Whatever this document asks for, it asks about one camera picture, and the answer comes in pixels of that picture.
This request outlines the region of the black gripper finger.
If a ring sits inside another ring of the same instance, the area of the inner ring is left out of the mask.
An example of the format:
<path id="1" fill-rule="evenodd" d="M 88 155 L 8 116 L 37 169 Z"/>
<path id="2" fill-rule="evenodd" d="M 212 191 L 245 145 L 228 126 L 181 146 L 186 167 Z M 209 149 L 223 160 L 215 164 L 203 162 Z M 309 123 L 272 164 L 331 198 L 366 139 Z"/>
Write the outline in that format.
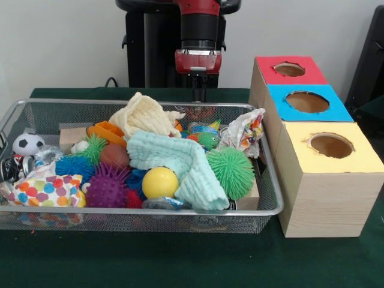
<path id="1" fill-rule="evenodd" d="M 206 73 L 200 75 L 200 102 L 206 101 L 206 84 L 208 77 Z"/>
<path id="2" fill-rule="evenodd" d="M 193 89 L 193 99 L 194 102 L 200 101 L 200 92 L 199 92 L 199 74 L 198 73 L 192 73 L 191 74 L 191 82 L 192 82 L 192 89 Z"/>

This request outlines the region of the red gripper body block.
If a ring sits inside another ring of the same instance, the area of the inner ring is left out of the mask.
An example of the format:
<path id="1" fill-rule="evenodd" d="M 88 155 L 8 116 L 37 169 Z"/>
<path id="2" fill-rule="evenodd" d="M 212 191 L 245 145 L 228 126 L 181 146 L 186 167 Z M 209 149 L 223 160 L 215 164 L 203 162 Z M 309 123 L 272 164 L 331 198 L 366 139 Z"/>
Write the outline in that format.
<path id="1" fill-rule="evenodd" d="M 202 70 L 206 74 L 219 74 L 222 54 L 219 50 L 188 50 L 175 51 L 175 67 L 179 74 L 188 74 L 193 70 Z"/>

